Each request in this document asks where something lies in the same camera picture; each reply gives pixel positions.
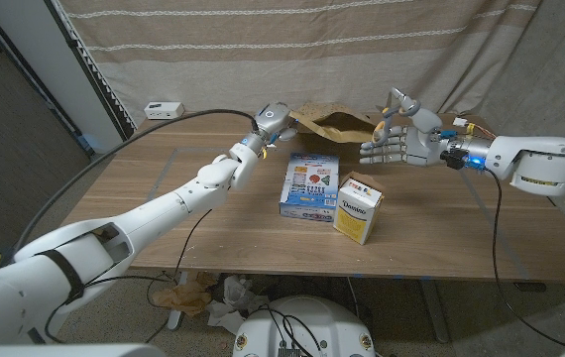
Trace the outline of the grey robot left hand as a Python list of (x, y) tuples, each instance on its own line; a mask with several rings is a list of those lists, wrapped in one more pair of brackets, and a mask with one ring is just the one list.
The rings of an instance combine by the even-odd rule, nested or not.
[(254, 119), (257, 129), (248, 134), (241, 144), (258, 153), (276, 140), (291, 140), (297, 134), (297, 121), (290, 113), (291, 110), (284, 103), (269, 103), (256, 113)]

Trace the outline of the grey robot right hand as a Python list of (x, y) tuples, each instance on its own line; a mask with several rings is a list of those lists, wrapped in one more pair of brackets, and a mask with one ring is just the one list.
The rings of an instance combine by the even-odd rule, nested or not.
[(363, 165), (404, 162), (419, 167), (440, 165), (440, 154), (447, 139), (439, 139), (442, 120), (396, 87), (391, 88), (392, 101), (382, 108), (383, 120), (376, 126), (372, 139), (361, 145), (359, 163)]

